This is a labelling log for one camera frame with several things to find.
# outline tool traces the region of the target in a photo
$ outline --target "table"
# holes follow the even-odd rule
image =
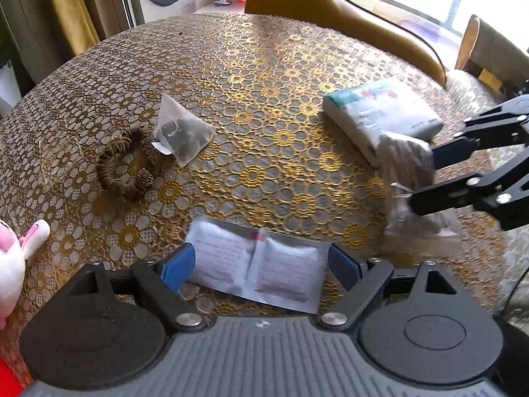
[[[17,347],[25,323],[83,264],[128,267],[182,243],[201,212],[297,236],[342,241],[378,255],[384,184],[350,140],[320,112],[335,89],[398,76],[457,131],[461,112],[419,70],[356,39],[288,19],[235,14],[180,16],[125,31],[42,81],[0,121],[0,217],[17,234],[39,218],[52,234],[27,269],[0,354],[30,381]],[[95,173],[105,145],[131,126],[152,125],[162,93],[215,126],[213,141],[186,168],[172,161],[135,204],[102,191]],[[141,157],[116,174],[133,177]],[[484,153],[445,177],[487,169]],[[498,228],[464,209],[461,253],[451,261],[476,299],[491,306],[505,265]],[[424,258],[391,257],[398,265]],[[328,275],[322,309],[343,289]],[[283,310],[185,284],[181,296],[206,316]]]

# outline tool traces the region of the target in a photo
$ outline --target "silver bolt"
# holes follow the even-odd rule
[[[467,180],[467,185],[474,186],[474,185],[477,185],[479,181],[480,181],[480,178],[470,178],[469,180]]]
[[[202,317],[198,313],[181,313],[176,317],[176,323],[182,327],[196,327],[202,323]]]
[[[498,196],[496,197],[496,202],[497,202],[498,204],[505,204],[505,203],[509,202],[510,199],[512,199],[511,194],[507,194],[507,193],[505,193],[505,194],[500,194],[500,195],[498,195]]]
[[[347,322],[347,317],[340,312],[327,312],[322,315],[322,322],[327,326],[342,326]]]

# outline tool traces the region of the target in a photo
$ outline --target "brown scrunchie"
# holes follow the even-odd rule
[[[109,143],[97,158],[96,172],[101,186],[119,193],[123,198],[135,201],[143,197],[159,172],[158,156],[151,144],[152,132],[145,128],[129,128],[121,135],[118,142]],[[129,152],[141,145],[141,151],[147,158],[146,167],[140,169],[134,177],[134,183],[125,183],[112,177],[112,161],[115,156]]]

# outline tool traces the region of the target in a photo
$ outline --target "plush toy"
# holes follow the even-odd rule
[[[46,241],[50,226],[46,221],[37,221],[24,237],[17,235],[4,221],[0,221],[0,330],[20,297],[26,260]]]

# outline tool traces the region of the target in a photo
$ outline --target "brown leather chair back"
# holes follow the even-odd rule
[[[335,29],[401,57],[445,86],[443,64],[427,42],[348,0],[247,0],[245,11]]]

